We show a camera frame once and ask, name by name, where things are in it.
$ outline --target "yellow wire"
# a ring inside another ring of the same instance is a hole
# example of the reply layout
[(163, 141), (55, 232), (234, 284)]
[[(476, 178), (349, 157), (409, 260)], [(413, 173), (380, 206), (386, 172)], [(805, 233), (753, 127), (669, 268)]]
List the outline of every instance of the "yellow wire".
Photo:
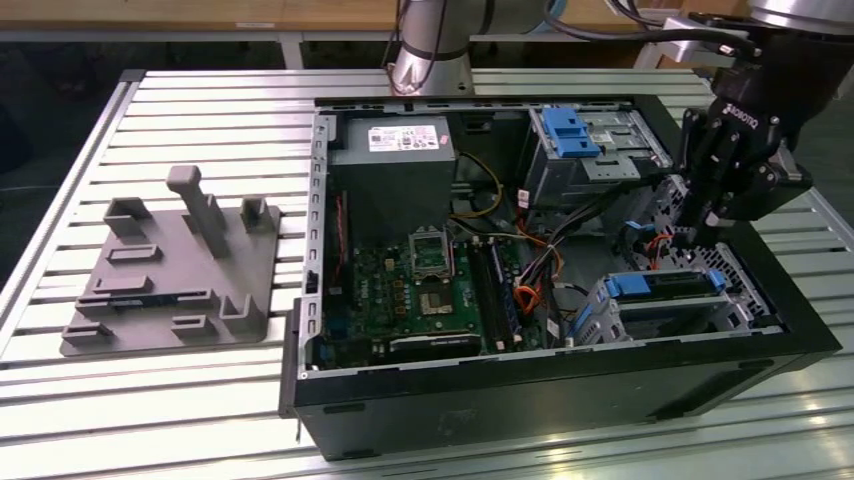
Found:
[(484, 163), (484, 160), (476, 157), (472, 153), (460, 152), (460, 154), (461, 156), (472, 159), (472, 161), (476, 162), (481, 166), (481, 168), (484, 168), (484, 171), (486, 171), (486, 173), (490, 174), (490, 177), (493, 177), (493, 181), (496, 182), (497, 195), (496, 195), (496, 201), (493, 202), (493, 205), (490, 205), (489, 208), (486, 208), (485, 210), (481, 210), (480, 212), (456, 213), (452, 215), (452, 218), (484, 217), (485, 215), (489, 215), (490, 213), (493, 213), (498, 208), (498, 206), (502, 204), (502, 199), (505, 198), (505, 186), (502, 185), (502, 182), (498, 179), (498, 175), (496, 175), (496, 172), (493, 171), (493, 169), (488, 167), (486, 163)]

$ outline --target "aluminum extrusion table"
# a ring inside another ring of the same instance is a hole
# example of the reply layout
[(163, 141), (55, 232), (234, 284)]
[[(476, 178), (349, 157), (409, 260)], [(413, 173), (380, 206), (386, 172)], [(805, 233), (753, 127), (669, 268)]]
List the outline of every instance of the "aluminum extrusion table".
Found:
[[(845, 346), (837, 356), (697, 418), (325, 462), (297, 421), (277, 416), (313, 99), (386, 95), (386, 82), (372, 70), (150, 72), (119, 84), (0, 296), (0, 478), (851, 475), (854, 236), (816, 191), (756, 225)], [(676, 118), (712, 100), (687, 71), (481, 70), (476, 82), (488, 95), (656, 94)], [(150, 208), (178, 207), (163, 178), (185, 162), (201, 166), (203, 189), (222, 206), (265, 194), (286, 214), (269, 338), (229, 350), (65, 358), (61, 330), (107, 237), (107, 202), (141, 196)]]

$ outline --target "ram slot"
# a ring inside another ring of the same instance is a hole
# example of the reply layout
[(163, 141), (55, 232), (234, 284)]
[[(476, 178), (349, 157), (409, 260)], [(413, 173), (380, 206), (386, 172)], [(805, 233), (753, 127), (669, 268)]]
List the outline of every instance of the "ram slot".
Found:
[(468, 254), (486, 343), (496, 351), (505, 352), (513, 345), (513, 331), (501, 296), (502, 283), (490, 256), (490, 246), (469, 244)]

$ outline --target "red wire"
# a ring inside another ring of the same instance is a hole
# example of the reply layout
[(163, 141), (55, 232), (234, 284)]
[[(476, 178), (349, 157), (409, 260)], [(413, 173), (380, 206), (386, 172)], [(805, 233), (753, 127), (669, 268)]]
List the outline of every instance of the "red wire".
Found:
[(673, 238), (673, 235), (670, 235), (668, 233), (660, 233), (658, 235), (656, 235), (656, 238), (653, 238), (653, 241), (646, 246), (646, 251), (648, 252), (650, 250), (653, 250), (653, 248), (656, 248), (658, 246), (658, 249), (656, 250), (656, 257), (653, 257), (653, 260), (650, 261), (650, 268), (653, 270), (658, 270), (658, 256), (660, 256), (661, 251), (662, 251), (661, 241), (666, 240), (669, 238)]

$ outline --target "blue plastic clip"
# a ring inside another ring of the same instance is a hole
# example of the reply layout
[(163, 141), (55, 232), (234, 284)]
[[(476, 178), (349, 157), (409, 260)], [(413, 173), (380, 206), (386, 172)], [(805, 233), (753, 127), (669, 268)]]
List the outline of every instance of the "blue plastic clip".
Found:
[(544, 126), (561, 158), (598, 157), (602, 151), (590, 140), (588, 124), (573, 108), (545, 108)]

